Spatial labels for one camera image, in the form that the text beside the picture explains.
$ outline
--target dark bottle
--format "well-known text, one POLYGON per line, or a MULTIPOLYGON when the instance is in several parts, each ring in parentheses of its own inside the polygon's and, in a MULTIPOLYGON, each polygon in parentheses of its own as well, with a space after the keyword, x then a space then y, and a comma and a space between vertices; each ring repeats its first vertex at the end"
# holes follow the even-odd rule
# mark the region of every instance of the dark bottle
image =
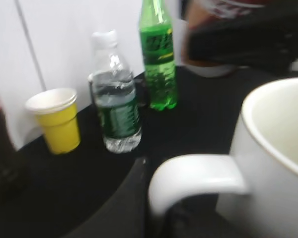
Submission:
POLYGON ((0 204, 18 195, 27 184, 25 160, 12 145, 0 107, 0 204))

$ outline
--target clear plastic bottle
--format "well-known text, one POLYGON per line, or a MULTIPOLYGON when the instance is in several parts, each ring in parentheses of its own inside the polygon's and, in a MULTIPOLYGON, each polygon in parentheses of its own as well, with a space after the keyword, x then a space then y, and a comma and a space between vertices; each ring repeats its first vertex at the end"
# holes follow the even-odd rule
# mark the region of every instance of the clear plastic bottle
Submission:
POLYGON ((116 31, 95 32, 92 40, 95 67, 89 81, 104 143, 113 153, 130 152, 142 136, 133 73, 117 49, 116 31))

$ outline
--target green plastic bottle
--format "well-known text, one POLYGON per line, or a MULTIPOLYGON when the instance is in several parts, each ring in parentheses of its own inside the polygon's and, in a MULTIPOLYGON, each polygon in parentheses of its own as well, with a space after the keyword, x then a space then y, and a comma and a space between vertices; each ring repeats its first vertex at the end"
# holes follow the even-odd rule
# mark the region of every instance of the green plastic bottle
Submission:
POLYGON ((172 109, 177 104, 172 24, 163 0, 144 0, 139 29, 150 107, 172 109))

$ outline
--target white bottle cap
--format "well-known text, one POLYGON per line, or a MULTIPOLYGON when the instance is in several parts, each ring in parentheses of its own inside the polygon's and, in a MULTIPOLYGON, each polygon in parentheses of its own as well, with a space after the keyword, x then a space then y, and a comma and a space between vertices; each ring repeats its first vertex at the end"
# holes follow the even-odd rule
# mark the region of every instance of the white bottle cap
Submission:
POLYGON ((91 38, 96 50, 113 48, 118 45, 116 30, 108 32, 94 32, 91 35, 91 38))

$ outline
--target yellow paper cup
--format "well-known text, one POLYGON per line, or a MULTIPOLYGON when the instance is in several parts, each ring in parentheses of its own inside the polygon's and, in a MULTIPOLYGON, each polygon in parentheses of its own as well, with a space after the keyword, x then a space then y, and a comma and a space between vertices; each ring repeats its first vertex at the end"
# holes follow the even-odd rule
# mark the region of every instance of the yellow paper cup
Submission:
POLYGON ((25 104, 42 126, 45 141, 53 154, 70 152, 80 143, 76 99, 76 90, 58 88, 39 93, 25 104))

